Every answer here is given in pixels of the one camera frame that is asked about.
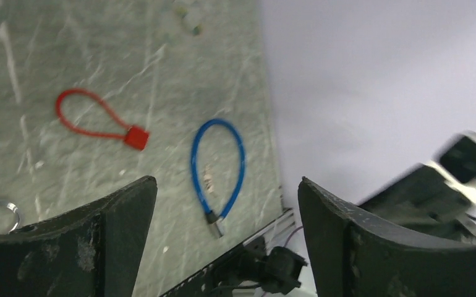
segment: red zip tie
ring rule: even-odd
[[[91,99],[95,100],[107,113],[117,122],[120,126],[122,126],[125,130],[127,130],[127,134],[116,134],[116,133],[104,133],[104,132],[93,132],[84,130],[82,128],[76,127],[73,125],[61,111],[61,103],[63,100],[73,94],[80,94],[90,97]],[[83,134],[86,136],[92,137],[101,137],[101,138],[111,138],[111,139],[122,139],[125,144],[137,149],[143,150],[147,144],[147,140],[149,139],[149,132],[144,130],[141,127],[136,125],[130,126],[125,123],[120,117],[105,103],[105,101],[98,95],[94,94],[91,91],[85,90],[84,88],[70,88],[68,90],[63,91],[59,94],[56,100],[56,114],[63,124],[63,126],[69,128],[72,132]]]

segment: white backdrop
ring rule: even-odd
[[[287,205],[302,176],[360,202],[476,131],[476,1],[260,4]]]

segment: metal ring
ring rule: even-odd
[[[14,223],[12,228],[7,233],[13,232],[14,230],[16,230],[20,226],[20,223],[22,221],[20,213],[18,211],[18,206],[16,206],[12,202],[8,202],[8,201],[5,201],[5,200],[0,200],[0,206],[6,207],[12,213],[14,213],[14,215],[16,216],[16,222]]]

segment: marble surface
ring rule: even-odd
[[[256,1],[185,2],[203,17],[200,36],[170,0],[0,0],[0,198],[18,205],[26,225],[155,176],[134,296],[166,291],[282,212]],[[96,92],[122,119],[150,130],[147,148],[64,128],[54,102],[71,87]],[[81,127],[122,132],[85,97],[63,107]],[[248,164],[221,239],[205,224],[189,173],[194,134],[214,117],[236,125]],[[232,135],[211,128],[199,164],[213,177],[209,199],[219,210],[237,176]],[[11,221],[0,210],[0,231]]]

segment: blue cable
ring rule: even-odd
[[[197,158],[198,158],[198,146],[200,145],[200,141],[202,140],[202,136],[209,129],[211,126],[214,125],[220,125],[224,126],[227,128],[231,134],[234,136],[236,140],[236,144],[238,145],[238,151],[240,152],[240,173],[238,175],[238,181],[236,182],[236,186],[234,187],[234,190],[232,191],[232,194],[223,208],[222,212],[220,213],[219,217],[224,219],[226,216],[229,214],[229,212],[232,209],[232,206],[234,205],[234,202],[236,201],[236,198],[238,197],[238,194],[240,193],[240,190],[242,189],[242,184],[244,182],[244,177],[245,177],[245,148],[244,148],[244,142],[242,141],[242,138],[238,131],[236,131],[236,128],[229,122],[227,122],[224,119],[211,119],[207,121],[205,124],[203,124],[200,129],[198,130],[198,133],[196,133],[196,136],[194,137],[194,141],[192,144],[192,150],[191,150],[191,155],[190,155],[190,164],[191,164],[191,173],[192,173],[192,182],[194,184],[194,189],[196,191],[196,194],[198,195],[198,200],[200,201],[203,212],[205,212],[205,215],[212,214],[213,211],[211,207],[209,206],[209,203],[207,203],[207,199],[205,198],[205,195],[202,190],[202,186],[200,184],[200,179],[198,178],[198,166],[197,166]]]

